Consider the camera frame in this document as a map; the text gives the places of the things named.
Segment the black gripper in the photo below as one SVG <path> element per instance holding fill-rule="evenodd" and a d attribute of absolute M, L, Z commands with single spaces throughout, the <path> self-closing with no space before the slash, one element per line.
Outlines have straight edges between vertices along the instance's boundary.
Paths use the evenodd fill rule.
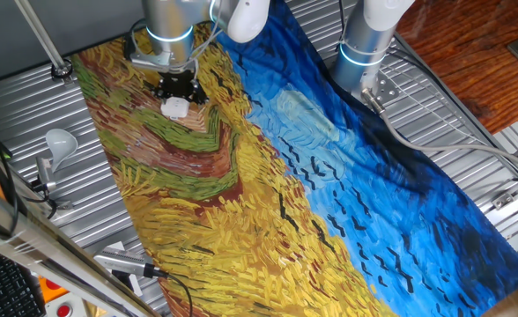
<path fill-rule="evenodd" d="M 161 100 L 176 97 L 192 101 L 197 105 L 209 102 L 206 92 L 191 70 L 185 70 L 182 73 L 160 73 L 159 75 L 159 82 L 152 88 L 154 97 Z"/>

